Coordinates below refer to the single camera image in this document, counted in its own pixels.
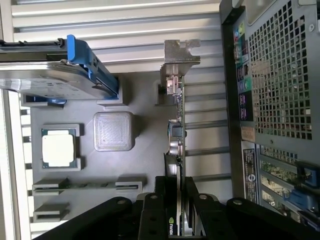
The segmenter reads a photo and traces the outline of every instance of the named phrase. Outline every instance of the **screw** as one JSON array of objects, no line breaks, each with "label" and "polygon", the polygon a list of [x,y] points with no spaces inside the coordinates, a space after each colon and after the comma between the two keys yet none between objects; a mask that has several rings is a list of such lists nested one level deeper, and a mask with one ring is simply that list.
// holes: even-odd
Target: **screw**
[{"label": "screw", "polygon": [[242,201],[240,201],[240,200],[233,200],[233,203],[235,205],[242,205]]},{"label": "screw", "polygon": [[119,200],[119,201],[117,202],[117,204],[124,204],[124,203],[126,203],[126,200]]},{"label": "screw", "polygon": [[309,26],[309,32],[312,32],[313,30],[315,30],[315,25],[310,24],[310,26]]},{"label": "screw", "polygon": [[208,197],[206,195],[201,194],[201,195],[199,195],[199,198],[202,200],[206,200]]}]

